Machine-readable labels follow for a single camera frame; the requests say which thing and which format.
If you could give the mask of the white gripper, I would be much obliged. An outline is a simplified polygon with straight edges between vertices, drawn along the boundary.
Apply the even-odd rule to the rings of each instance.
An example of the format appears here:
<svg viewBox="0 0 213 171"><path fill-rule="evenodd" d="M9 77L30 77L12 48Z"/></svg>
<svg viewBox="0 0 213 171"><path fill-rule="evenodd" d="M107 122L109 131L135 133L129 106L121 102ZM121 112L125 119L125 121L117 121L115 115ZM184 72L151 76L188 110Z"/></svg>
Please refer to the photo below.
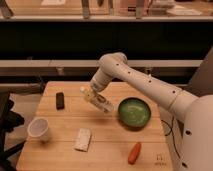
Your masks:
<svg viewBox="0 0 213 171"><path fill-rule="evenodd" d="M105 89L105 86L97 82L96 80L92 79L90 81L90 87L93 91L99 93L102 92Z"/></svg>

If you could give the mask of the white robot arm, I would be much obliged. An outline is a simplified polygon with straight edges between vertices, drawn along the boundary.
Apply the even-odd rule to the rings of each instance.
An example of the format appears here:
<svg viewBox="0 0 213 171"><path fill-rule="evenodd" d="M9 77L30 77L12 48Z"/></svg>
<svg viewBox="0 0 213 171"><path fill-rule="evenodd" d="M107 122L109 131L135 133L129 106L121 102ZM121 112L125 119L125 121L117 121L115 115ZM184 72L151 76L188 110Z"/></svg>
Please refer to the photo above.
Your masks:
<svg viewBox="0 0 213 171"><path fill-rule="evenodd" d="M139 72L122 52L100 57L91 88L103 91L118 78L175 115L184 124L179 171L213 171L213 95L192 93Z"/></svg>

